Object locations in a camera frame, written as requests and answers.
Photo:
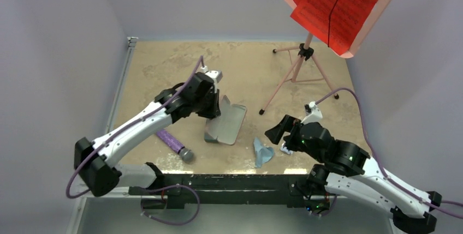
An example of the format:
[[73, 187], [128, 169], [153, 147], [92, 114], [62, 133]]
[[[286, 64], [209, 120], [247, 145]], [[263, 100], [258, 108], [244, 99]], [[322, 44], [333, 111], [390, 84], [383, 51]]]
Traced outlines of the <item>blue cleaning cloth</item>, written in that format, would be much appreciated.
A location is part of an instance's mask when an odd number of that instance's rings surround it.
[[255, 168], [261, 168], [263, 164], [267, 163], [274, 156], [274, 149], [267, 147], [257, 137], [253, 141], [254, 153], [255, 153]]

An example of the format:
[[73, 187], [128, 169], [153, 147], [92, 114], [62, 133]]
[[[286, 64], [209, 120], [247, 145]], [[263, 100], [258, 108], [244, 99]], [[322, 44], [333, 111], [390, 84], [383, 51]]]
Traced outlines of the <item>red sheet music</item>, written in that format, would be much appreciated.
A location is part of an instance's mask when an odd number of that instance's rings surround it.
[[348, 52], [378, 0], [293, 0], [291, 18], [336, 54]]

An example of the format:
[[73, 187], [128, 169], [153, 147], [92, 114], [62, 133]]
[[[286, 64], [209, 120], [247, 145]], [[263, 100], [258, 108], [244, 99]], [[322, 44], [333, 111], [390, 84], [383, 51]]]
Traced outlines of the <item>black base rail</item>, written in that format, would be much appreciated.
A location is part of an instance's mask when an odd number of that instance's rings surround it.
[[168, 209], [195, 203], [303, 208], [331, 195], [308, 178], [305, 174], [165, 174], [152, 196], [163, 195]]

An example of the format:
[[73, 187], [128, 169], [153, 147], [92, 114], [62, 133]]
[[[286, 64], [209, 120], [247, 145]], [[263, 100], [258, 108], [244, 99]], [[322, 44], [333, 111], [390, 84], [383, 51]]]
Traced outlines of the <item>white folded glasses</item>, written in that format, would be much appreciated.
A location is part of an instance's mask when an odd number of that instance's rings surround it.
[[285, 145], [282, 145], [282, 146], [280, 147], [280, 150], [281, 150], [283, 153], [287, 154], [287, 155], [293, 154], [293, 151], [289, 150]]

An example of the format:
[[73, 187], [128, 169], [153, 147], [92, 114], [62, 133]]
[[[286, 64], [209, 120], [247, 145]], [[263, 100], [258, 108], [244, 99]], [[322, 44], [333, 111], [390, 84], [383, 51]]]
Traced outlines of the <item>pink glasses case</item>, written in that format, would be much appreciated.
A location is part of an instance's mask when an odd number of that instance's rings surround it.
[[219, 102], [219, 109], [221, 111], [219, 117], [206, 120], [204, 140], [208, 143], [234, 145], [245, 119], [247, 107], [232, 104], [224, 95]]

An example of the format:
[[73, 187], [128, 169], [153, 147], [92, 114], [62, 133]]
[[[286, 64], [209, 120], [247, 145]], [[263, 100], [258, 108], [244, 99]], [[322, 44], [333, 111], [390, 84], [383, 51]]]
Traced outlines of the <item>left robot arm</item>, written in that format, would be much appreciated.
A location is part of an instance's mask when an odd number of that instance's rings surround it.
[[94, 140], [79, 139], [74, 147], [73, 177], [79, 176], [95, 197], [116, 187], [139, 187], [149, 195], [163, 188], [163, 173], [153, 163], [121, 165], [133, 148], [151, 135], [195, 113], [199, 117], [219, 117], [218, 83], [222, 72], [209, 70], [193, 74], [185, 83], [160, 92], [129, 121]]

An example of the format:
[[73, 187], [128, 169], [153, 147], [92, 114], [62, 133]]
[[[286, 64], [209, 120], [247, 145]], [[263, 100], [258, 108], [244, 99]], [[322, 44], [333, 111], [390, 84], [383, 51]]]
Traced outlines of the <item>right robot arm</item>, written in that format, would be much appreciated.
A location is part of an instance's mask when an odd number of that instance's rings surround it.
[[385, 170], [358, 145], [337, 140], [320, 125], [321, 114], [303, 119], [285, 115], [265, 136], [273, 143], [283, 141], [286, 149], [314, 158], [306, 182], [297, 190], [306, 197], [321, 192], [345, 196], [385, 213], [405, 233], [432, 233], [437, 219], [431, 214], [442, 196], [419, 190]]

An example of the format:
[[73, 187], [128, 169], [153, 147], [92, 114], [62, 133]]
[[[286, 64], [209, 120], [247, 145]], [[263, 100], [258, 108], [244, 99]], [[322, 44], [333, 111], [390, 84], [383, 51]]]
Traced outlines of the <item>aluminium frame rail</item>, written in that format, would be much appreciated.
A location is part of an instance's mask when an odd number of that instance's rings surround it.
[[[106, 115], [107, 119], [105, 121], [105, 126], [104, 126], [105, 133], [108, 133], [114, 125], [118, 106], [121, 100], [123, 87], [126, 81], [126, 74], [128, 72], [128, 69], [129, 69], [129, 66], [130, 66], [130, 63], [133, 57], [135, 46], [139, 40], [140, 39], [138, 37], [127, 37], [127, 45], [124, 49], [122, 68], [118, 72], [117, 80], [116, 80], [117, 83], [116, 83], [116, 87], [114, 89], [114, 93], [112, 96], [111, 107], [109, 108], [109, 113]], [[73, 175], [71, 176], [68, 182], [68, 185], [66, 186], [66, 194], [69, 194], [70, 196], [74, 196], [73, 199], [76, 199], [76, 202], [73, 208], [74, 211], [72, 212], [66, 233], [77, 233], [78, 232], [79, 225], [80, 225], [83, 211], [84, 211], [84, 207], [86, 204], [87, 194], [90, 193], [89, 190], [83, 190], [81, 193], [77, 193], [77, 194], [70, 193], [72, 189], [72, 184], [74, 183], [76, 179], [78, 179], [78, 172], [80, 172], [80, 170], [76, 170], [73, 173]]]

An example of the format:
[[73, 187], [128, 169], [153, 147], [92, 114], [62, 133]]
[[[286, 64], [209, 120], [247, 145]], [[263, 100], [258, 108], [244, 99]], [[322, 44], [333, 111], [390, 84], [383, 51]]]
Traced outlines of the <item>purple microphone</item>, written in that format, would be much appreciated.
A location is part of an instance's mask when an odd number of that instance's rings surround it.
[[193, 151], [185, 147], [177, 138], [166, 130], [156, 132], [156, 136], [174, 151], [184, 163], [191, 163], [194, 160]]

